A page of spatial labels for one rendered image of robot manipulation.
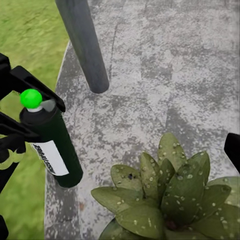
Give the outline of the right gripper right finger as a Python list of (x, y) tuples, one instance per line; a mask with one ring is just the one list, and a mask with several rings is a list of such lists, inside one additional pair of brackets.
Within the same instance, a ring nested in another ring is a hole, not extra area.
[(234, 133), (228, 133), (224, 151), (240, 173), (240, 135)]

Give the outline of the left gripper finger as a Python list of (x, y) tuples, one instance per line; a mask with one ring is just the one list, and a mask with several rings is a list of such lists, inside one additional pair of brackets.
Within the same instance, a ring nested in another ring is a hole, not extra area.
[(22, 134), (26, 143), (36, 143), (41, 141), (41, 136), (17, 120), (0, 111), (0, 135), (11, 136)]
[(61, 112), (66, 112), (65, 102), (23, 66), (18, 65), (12, 69), (7, 63), (1, 63), (0, 76), (2, 75), (5, 75), (6, 82), (14, 91), (22, 94), (27, 89), (35, 89), (41, 93), (43, 100), (54, 101)]

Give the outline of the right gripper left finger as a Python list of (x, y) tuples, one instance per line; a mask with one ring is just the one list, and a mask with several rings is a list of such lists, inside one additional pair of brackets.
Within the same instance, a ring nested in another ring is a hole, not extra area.
[(0, 138), (0, 193), (25, 153), (26, 144), (21, 133)]

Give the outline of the insectifuge atomizer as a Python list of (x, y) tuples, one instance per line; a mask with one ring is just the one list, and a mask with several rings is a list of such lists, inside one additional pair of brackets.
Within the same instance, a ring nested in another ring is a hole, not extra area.
[(20, 100), (20, 123), (40, 135), (32, 145), (55, 180), (64, 188), (79, 184), (84, 172), (60, 108), (33, 88), (24, 90)]

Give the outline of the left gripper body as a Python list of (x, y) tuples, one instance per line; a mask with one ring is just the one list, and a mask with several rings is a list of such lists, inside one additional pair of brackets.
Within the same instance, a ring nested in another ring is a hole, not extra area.
[[(11, 65), (9, 57), (0, 52), (0, 64), (2, 63)], [(6, 81), (5, 74), (0, 76), (0, 100), (12, 91), (13, 88), (11, 88), (10, 84)]]

